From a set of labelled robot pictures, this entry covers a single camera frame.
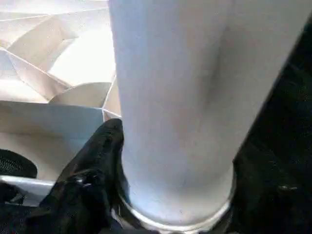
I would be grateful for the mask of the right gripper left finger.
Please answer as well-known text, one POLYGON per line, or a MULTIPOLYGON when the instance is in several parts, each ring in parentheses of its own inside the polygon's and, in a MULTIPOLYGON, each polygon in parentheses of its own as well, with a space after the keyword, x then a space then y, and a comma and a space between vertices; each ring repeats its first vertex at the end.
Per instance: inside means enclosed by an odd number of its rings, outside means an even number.
POLYGON ((59 175, 49 194, 27 217, 27 234, 98 234, 122 230, 112 217, 122 121, 104 122, 59 175))

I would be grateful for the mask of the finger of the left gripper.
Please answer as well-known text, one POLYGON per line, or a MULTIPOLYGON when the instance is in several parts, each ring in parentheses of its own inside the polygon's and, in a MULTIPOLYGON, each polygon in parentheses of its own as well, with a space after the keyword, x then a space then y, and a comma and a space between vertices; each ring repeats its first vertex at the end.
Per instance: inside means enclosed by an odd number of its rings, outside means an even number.
POLYGON ((36 165, 20 154, 0 150, 0 174, 4 176, 37 176, 36 165))

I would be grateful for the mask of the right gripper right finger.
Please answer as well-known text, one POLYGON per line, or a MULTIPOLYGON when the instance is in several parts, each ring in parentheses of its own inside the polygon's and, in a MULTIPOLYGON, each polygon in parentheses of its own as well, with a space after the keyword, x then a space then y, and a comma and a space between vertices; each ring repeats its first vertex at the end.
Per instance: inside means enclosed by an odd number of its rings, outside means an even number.
POLYGON ((238 234, 310 234, 312 200, 267 148, 244 146, 234 167, 229 230, 238 234))

